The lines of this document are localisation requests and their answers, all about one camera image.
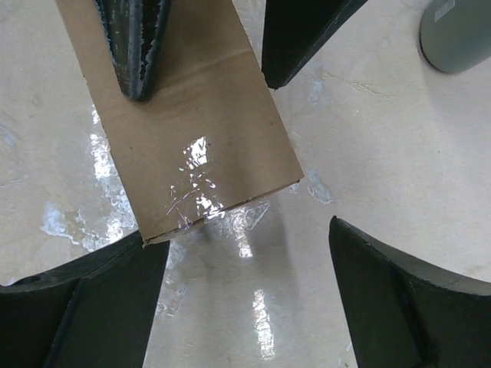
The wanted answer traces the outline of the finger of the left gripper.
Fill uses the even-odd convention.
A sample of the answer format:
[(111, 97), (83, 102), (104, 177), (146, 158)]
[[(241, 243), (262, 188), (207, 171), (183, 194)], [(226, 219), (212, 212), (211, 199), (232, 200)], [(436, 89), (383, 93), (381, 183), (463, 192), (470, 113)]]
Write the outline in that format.
[(97, 0), (95, 6), (122, 94), (151, 98), (172, 2)]
[(315, 56), (366, 0), (267, 0), (261, 69), (278, 90)]

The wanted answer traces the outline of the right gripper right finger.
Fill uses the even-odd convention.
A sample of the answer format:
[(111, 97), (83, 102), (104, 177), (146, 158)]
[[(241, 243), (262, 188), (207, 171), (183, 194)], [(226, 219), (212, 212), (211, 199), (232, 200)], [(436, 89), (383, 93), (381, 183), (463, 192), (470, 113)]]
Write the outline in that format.
[(359, 367), (488, 367), (490, 284), (333, 217), (329, 248)]

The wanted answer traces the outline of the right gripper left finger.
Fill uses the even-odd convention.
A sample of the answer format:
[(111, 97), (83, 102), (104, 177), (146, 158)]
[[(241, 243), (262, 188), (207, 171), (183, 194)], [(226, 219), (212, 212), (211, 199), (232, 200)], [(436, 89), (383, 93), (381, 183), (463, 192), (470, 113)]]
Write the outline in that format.
[(1, 288), (3, 367), (141, 367), (169, 242), (134, 232)]

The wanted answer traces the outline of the brown cardboard express box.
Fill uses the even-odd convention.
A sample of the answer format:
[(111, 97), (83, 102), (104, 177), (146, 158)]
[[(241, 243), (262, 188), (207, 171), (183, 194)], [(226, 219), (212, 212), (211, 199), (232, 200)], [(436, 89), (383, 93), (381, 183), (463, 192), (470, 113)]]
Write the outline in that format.
[(303, 178), (231, 1), (175, 1), (147, 102), (120, 91), (93, 1), (58, 9), (147, 244)]

